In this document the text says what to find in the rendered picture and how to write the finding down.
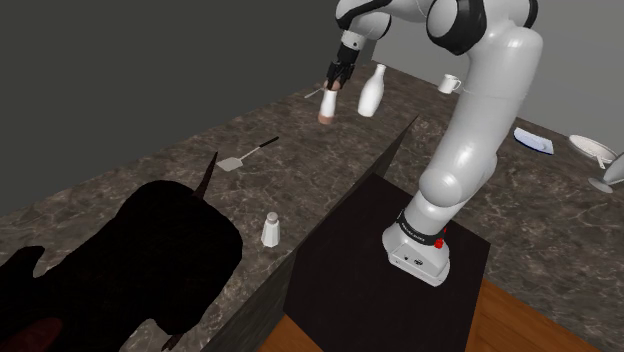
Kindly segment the grey wine glass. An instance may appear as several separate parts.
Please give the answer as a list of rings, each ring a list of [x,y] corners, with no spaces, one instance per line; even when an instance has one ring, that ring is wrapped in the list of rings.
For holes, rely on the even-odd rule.
[[[604,193],[612,193],[612,185],[624,182],[624,152],[606,169],[601,178],[590,177],[588,183]]]

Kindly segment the black robot stand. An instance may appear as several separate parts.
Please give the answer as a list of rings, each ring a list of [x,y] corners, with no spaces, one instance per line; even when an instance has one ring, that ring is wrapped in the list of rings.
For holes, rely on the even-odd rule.
[[[410,198],[371,174],[299,247],[284,311],[323,352],[464,352],[490,244],[452,222],[440,286],[402,271],[382,233]]]

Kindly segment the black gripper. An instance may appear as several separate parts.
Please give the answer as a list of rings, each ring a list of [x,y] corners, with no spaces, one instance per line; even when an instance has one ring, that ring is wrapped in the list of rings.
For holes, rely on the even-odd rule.
[[[358,48],[353,49],[344,43],[340,45],[336,61],[330,63],[327,71],[324,83],[326,90],[336,91],[345,86],[352,76],[359,53],[360,50]]]

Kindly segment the large black bulky object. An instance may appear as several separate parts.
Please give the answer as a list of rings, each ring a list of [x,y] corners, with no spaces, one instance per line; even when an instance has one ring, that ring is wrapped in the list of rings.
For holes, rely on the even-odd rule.
[[[157,180],[59,264],[25,246],[0,265],[0,352],[120,352],[152,319],[171,350],[195,327],[242,259],[238,229],[196,189]]]

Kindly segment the white plate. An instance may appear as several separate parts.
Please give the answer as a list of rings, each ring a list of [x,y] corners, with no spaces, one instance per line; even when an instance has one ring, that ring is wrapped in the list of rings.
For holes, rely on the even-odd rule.
[[[611,148],[593,139],[570,135],[568,141],[579,153],[603,164],[610,164],[617,158],[617,154]]]

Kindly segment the tall white bottle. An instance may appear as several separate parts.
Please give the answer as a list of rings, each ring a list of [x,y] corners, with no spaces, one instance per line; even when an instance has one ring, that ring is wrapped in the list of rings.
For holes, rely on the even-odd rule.
[[[373,117],[384,94],[384,73],[386,66],[378,64],[373,75],[364,84],[358,103],[358,113],[363,117]]]

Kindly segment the white mug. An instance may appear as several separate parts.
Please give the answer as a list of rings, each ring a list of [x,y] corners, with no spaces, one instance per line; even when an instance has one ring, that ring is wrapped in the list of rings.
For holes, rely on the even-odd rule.
[[[451,74],[445,74],[437,89],[441,93],[451,94],[456,91],[461,84],[462,81],[458,77]]]

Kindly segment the white shaker with brown ends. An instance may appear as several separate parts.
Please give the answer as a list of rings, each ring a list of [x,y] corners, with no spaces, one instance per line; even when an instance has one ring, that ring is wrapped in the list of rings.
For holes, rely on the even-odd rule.
[[[339,82],[333,82],[332,85],[325,84],[323,90],[323,99],[321,101],[318,121],[321,124],[332,124],[335,117],[336,99],[341,85]]]

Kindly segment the small white salt shaker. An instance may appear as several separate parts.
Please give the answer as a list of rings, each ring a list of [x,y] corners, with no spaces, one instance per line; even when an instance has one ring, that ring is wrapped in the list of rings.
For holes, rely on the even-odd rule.
[[[276,212],[269,212],[263,227],[261,236],[262,244],[265,247],[275,247],[280,241],[280,222]]]

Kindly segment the blue and white cloth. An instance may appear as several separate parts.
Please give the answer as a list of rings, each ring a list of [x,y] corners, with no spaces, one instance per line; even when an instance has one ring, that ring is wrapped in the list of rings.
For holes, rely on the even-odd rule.
[[[520,127],[513,132],[514,139],[524,146],[540,153],[553,155],[554,147],[550,139],[532,134]]]

